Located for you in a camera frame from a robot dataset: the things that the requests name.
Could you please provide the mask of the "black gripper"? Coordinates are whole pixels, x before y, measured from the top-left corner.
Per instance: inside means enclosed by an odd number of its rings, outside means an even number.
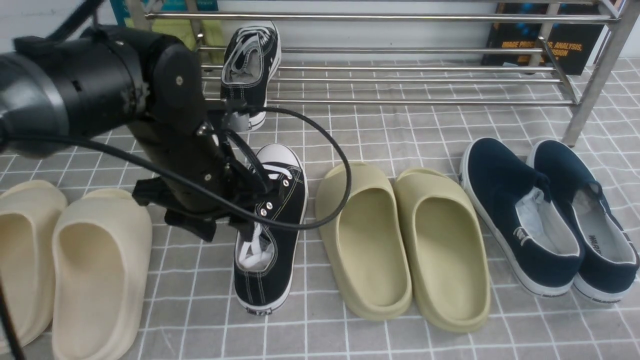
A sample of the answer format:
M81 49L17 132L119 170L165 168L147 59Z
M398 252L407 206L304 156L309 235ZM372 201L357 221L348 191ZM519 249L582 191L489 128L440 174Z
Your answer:
M211 107L202 91L198 56L171 35L130 35L142 78L149 87L146 110L128 129L153 164L178 174L220 198L251 210L261 193L261 174L239 162L231 147L247 144L222 125L226 107ZM206 242L217 219L231 212L201 192L161 175L135 185L134 198L166 208L164 219ZM235 215L237 243L252 243L256 223Z

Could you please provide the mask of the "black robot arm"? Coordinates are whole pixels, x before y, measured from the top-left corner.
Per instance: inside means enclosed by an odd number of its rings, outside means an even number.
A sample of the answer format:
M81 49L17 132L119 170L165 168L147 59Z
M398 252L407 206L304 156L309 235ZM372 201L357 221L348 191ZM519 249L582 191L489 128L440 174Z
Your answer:
M71 35L100 0L83 1L46 37L13 40L1 55L1 148L46 158L70 146L105 152L157 174L138 180L138 205L166 209L165 221L210 242L229 218L242 240L250 212L269 191L234 156L240 137L228 106L207 103L201 64L180 39L94 22Z

